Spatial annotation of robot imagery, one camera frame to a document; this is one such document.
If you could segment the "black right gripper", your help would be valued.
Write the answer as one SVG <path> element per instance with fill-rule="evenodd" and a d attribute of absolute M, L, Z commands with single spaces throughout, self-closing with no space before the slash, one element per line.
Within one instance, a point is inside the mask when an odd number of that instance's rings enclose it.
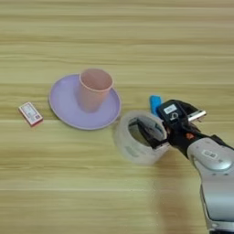
<path fill-rule="evenodd" d="M 165 113 L 157 110 L 158 116 L 163 120 L 164 126 L 168 131 L 168 137 L 159 129 L 157 125 L 148 126 L 138 119 L 136 124 L 139 132 L 145 141 L 152 147 L 157 148 L 168 142 L 187 157 L 187 148 L 190 144 L 205 137 L 199 129 L 192 123 L 204 117 L 207 113 L 199 111 L 195 106 L 180 100 L 176 100 L 178 111 Z"/>

